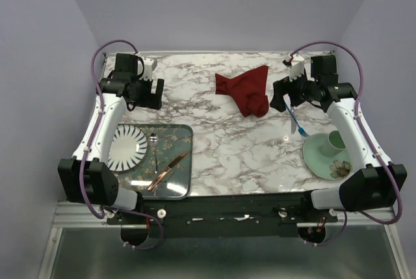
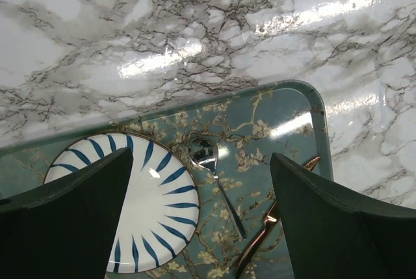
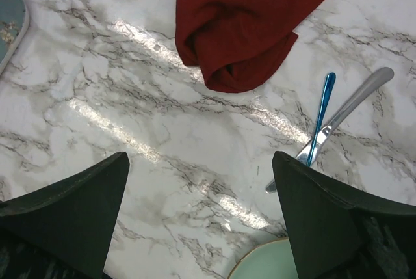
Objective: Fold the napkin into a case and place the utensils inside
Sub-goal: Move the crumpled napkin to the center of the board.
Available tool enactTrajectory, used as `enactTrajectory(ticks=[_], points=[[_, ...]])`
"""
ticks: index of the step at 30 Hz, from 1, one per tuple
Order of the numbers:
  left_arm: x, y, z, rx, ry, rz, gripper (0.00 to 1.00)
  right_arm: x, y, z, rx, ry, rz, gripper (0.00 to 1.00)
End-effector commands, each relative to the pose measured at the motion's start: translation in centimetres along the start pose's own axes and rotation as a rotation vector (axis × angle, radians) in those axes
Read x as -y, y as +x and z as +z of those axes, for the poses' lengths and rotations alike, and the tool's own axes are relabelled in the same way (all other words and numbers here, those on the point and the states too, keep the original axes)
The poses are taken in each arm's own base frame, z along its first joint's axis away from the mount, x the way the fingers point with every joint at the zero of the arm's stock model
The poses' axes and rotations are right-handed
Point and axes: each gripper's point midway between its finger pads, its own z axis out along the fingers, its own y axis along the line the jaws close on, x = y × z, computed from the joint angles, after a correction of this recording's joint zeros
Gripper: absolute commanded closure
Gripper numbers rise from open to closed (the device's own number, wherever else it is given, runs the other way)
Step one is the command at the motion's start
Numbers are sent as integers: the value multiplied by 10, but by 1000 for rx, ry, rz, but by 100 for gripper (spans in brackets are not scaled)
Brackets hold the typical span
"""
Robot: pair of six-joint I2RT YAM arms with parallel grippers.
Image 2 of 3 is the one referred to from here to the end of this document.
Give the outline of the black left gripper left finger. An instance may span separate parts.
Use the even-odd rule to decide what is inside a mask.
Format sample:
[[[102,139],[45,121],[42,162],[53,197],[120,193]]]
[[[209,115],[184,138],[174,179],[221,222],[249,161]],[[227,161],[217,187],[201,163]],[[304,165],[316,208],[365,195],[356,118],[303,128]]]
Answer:
[[[104,278],[133,166],[122,148],[1,200],[2,278]]]

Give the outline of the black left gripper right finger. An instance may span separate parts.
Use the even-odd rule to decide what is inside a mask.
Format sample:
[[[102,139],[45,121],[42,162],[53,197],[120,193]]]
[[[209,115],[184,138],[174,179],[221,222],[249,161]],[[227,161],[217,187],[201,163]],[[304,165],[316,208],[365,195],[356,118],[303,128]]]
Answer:
[[[295,278],[414,278],[415,210],[357,193],[281,153],[270,172]]]

